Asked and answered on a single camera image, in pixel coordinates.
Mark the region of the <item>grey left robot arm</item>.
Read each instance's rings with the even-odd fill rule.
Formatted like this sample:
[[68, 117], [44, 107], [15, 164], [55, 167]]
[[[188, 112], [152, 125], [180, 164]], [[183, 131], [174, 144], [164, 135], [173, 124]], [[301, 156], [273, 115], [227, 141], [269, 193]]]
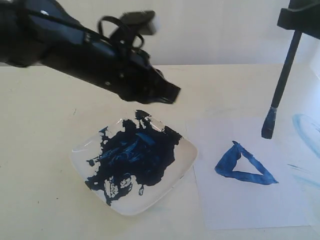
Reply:
[[155, 16], [152, 10], [105, 15], [93, 31], [55, 0], [3, 0], [0, 61], [17, 68], [41, 64], [127, 102], [173, 104], [181, 89], [134, 46], [135, 39], [156, 33]]

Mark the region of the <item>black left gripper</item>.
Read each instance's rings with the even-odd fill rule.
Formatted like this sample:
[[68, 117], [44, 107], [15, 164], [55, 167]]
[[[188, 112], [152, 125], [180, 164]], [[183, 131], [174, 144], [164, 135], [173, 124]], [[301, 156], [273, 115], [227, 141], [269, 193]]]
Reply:
[[172, 105], [181, 88], [165, 80], [150, 63], [134, 33], [120, 18], [105, 15], [88, 32], [55, 0], [39, 0], [37, 9], [54, 17], [38, 19], [48, 48], [41, 64], [117, 94], [127, 102]]

